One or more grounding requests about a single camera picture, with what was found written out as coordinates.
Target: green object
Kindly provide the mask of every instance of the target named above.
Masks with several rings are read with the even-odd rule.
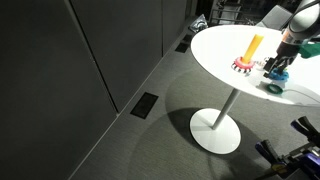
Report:
[[[275,85],[275,84],[268,84],[267,90],[271,92],[272,94],[282,94],[283,90],[281,87]]]
[[[302,58],[311,58],[320,55],[320,43],[305,44],[301,46],[299,53]]]

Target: table top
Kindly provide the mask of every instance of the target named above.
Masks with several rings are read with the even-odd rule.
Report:
[[[320,106],[320,56],[309,59],[300,54],[288,66],[287,82],[272,81],[263,76],[264,71],[255,65],[249,74],[241,74],[231,68],[234,60],[244,56],[255,34],[264,36],[252,57],[263,61],[275,57],[281,43],[280,31],[245,25],[222,25],[205,29],[191,42],[191,51],[198,63],[210,74],[228,85],[253,96],[278,103],[302,106]],[[277,84],[283,88],[280,95],[269,93],[265,86]]]

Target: floor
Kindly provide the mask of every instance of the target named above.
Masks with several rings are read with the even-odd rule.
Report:
[[[232,88],[202,69],[190,48],[175,51],[186,34],[192,33],[185,28],[70,179],[254,179],[270,167],[254,148],[258,141],[269,139],[278,154],[285,155],[308,142],[290,127],[292,120],[307,116],[320,127],[319,108],[241,93],[229,112],[240,128],[240,146],[226,155],[201,148],[189,130],[191,116],[202,108],[221,110]],[[146,119],[130,114],[144,92],[159,96]]]

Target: dark gray wall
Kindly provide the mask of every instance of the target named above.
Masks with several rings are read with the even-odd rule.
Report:
[[[161,59],[161,0],[72,4],[121,111]]]
[[[184,21],[187,0],[163,1],[163,54],[180,35]]]
[[[0,21],[0,179],[66,179],[115,111],[63,0],[2,1]]]

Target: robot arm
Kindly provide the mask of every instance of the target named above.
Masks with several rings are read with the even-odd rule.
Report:
[[[302,0],[289,20],[282,42],[277,49],[278,55],[270,58],[264,66],[264,70],[267,71],[265,77],[273,79],[274,75],[282,76],[284,69],[291,65],[298,55],[300,46],[319,33],[320,0]]]

